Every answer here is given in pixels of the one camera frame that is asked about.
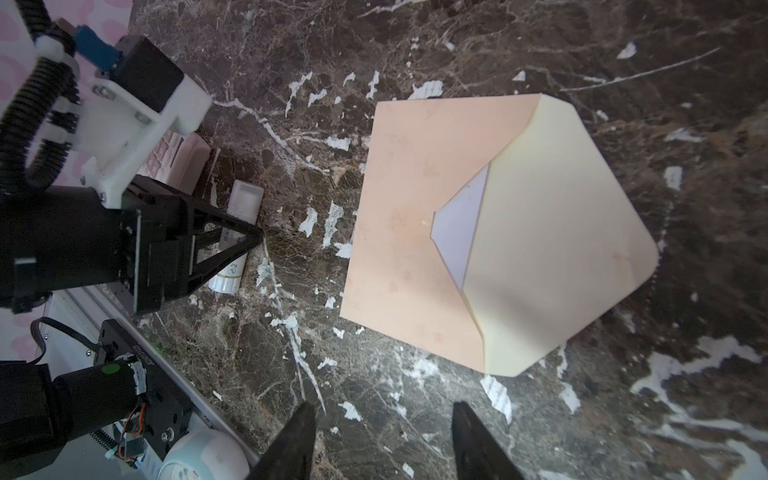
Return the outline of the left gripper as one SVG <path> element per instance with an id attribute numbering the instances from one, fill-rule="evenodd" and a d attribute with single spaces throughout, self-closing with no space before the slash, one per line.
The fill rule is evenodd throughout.
<path id="1" fill-rule="evenodd" d="M 263 230 L 152 178 L 137 175 L 116 209 L 92 188 L 52 186 L 1 204 L 1 306 L 26 313 L 52 293 L 146 285 L 150 243 L 181 227 L 179 296 L 194 293 L 259 246 Z"/>

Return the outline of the pink envelope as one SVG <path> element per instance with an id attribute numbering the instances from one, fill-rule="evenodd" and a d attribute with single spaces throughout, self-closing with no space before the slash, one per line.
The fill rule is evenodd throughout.
<path id="1" fill-rule="evenodd" d="M 434 214 L 484 166 L 462 290 Z M 544 94 L 380 103 L 342 316 L 514 377 L 637 290 L 658 248 L 576 108 Z"/>

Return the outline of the white glue stick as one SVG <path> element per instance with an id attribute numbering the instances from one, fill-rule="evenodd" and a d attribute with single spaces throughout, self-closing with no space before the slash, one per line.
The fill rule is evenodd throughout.
<path id="1" fill-rule="evenodd" d="M 263 188 L 245 181 L 236 180 L 230 194 L 227 213 L 255 225 L 263 195 Z M 224 229 L 219 241 L 219 249 L 226 250 L 242 242 L 243 239 L 243 234 L 234 230 Z M 229 263 L 209 280 L 209 289 L 221 294 L 235 294 L 240 287 L 246 260 L 247 254 L 243 254 Z"/>

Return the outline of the white letter paper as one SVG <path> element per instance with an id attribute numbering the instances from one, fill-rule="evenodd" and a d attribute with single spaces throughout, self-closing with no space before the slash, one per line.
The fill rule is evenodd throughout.
<path id="1" fill-rule="evenodd" d="M 430 238 L 458 290 L 463 289 L 488 171 L 484 166 L 434 214 Z"/>

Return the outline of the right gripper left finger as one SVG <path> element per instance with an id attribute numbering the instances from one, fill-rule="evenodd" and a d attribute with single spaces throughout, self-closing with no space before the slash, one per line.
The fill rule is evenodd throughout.
<path id="1" fill-rule="evenodd" d="M 309 480 L 316 440 L 316 409 L 302 403 L 251 469 L 247 480 Z"/>

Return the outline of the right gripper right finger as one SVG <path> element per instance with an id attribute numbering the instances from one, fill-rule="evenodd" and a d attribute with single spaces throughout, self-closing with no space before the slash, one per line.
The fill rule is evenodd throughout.
<path id="1" fill-rule="evenodd" d="M 459 480 L 524 480 L 467 402 L 455 402 L 451 433 Z"/>

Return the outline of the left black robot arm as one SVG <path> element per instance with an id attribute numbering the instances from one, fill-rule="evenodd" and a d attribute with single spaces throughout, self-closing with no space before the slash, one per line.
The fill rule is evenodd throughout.
<path id="1" fill-rule="evenodd" d="M 262 230 L 146 176 L 121 208 L 88 188 L 53 186 L 1 208 L 1 304 L 16 313 L 54 292 L 104 284 L 135 315 L 194 293 L 260 245 Z M 1 475 L 51 465 L 71 440 L 126 421 L 167 456 L 187 433 L 191 397 L 128 328 L 102 324 L 93 364 L 53 375 L 41 358 L 1 365 Z"/>

